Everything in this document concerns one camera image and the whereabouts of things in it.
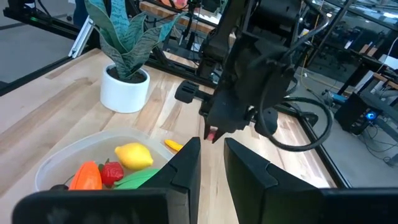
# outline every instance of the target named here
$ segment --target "black clamp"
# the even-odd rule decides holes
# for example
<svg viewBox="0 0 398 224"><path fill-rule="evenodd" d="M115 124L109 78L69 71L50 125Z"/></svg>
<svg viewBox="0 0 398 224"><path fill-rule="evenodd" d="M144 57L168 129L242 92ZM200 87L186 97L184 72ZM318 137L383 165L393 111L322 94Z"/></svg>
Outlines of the black clamp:
<svg viewBox="0 0 398 224"><path fill-rule="evenodd" d="M198 84L193 83L189 80L184 80L177 88L174 98L184 103L191 103L198 90Z"/></svg>

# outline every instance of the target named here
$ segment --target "white pot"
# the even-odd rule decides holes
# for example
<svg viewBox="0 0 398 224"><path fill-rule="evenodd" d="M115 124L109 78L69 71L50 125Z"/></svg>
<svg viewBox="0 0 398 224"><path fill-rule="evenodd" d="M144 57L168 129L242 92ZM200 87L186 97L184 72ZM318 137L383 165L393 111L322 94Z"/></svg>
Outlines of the white pot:
<svg viewBox="0 0 398 224"><path fill-rule="evenodd" d="M108 70L115 65L108 65L103 71L101 84L101 103L118 113L133 113L144 107L149 87L149 74L142 68L146 76L142 83L125 83L114 79Z"/></svg>

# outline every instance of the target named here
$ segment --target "orange bell pepper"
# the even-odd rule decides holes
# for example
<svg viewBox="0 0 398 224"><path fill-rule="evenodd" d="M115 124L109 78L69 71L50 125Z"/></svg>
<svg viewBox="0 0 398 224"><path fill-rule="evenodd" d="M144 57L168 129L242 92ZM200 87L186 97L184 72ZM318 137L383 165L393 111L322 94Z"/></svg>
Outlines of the orange bell pepper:
<svg viewBox="0 0 398 224"><path fill-rule="evenodd" d="M69 190L102 190L101 174L94 161L85 162L80 166Z"/></svg>

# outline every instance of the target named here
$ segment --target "snake plant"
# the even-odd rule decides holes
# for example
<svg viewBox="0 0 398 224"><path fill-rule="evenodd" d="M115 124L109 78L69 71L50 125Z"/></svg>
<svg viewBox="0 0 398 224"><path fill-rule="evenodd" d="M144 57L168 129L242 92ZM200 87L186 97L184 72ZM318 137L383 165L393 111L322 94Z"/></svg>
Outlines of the snake plant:
<svg viewBox="0 0 398 224"><path fill-rule="evenodd" d="M144 12L129 19L125 0L111 1L111 16L108 16L103 0L85 0L88 15L98 26L102 51L113 60L120 80L129 80L148 60L151 50L165 40L174 24L185 12L174 20L144 32Z"/></svg>

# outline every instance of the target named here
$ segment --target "clear plastic container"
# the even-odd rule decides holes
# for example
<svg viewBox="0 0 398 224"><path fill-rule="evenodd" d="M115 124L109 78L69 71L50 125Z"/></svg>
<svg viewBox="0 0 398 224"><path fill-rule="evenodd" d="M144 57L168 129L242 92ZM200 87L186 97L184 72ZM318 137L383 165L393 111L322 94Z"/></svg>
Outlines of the clear plastic container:
<svg viewBox="0 0 398 224"><path fill-rule="evenodd" d="M65 182L69 186L71 177L86 161L95 161L96 164L104 164L108 158L110 161L119 161L114 153L115 147L130 142L139 142L150 150L154 160L150 168L160 169L173 158L165 146L136 129L110 129L81 139L44 161L35 176L35 191L49 190ZM131 170L124 171L125 175L133 173Z"/></svg>

